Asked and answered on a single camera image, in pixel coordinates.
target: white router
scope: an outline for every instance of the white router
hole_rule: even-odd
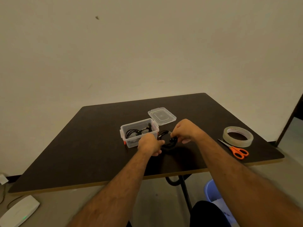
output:
[[[31,195],[11,207],[1,218],[1,227],[18,227],[29,218],[40,203]]]

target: dark brown tabletop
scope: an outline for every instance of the dark brown tabletop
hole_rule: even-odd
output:
[[[137,151],[137,147],[124,145],[120,127],[148,119],[148,111],[158,107],[165,107],[177,117],[176,121],[159,126],[160,131],[172,131],[180,120],[187,118],[217,140],[222,138],[224,128],[239,126],[254,135],[252,145],[245,148],[249,156],[241,160],[242,163],[266,164],[284,158],[206,93],[85,106],[21,175],[9,193],[33,194],[105,184]],[[151,157],[144,179],[205,171],[208,171],[207,166],[199,149],[189,142],[177,144],[173,154]]]

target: black pants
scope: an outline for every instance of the black pants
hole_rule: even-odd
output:
[[[191,210],[189,227],[231,227],[223,212],[213,203],[197,202]]]

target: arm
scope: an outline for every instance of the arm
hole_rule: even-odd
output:
[[[228,208],[240,226],[303,226],[303,212],[267,179],[223,150],[211,137],[184,119],[173,130],[179,142],[193,140]]]
[[[161,153],[163,140],[146,134],[139,141],[138,151],[126,166],[94,196],[73,218],[68,227],[125,227],[151,156]]]

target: person's right arm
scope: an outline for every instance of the person's right arm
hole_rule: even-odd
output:
[[[240,226],[303,226],[303,211],[267,179],[242,165],[198,126],[184,119],[171,137],[194,141],[222,198]]]

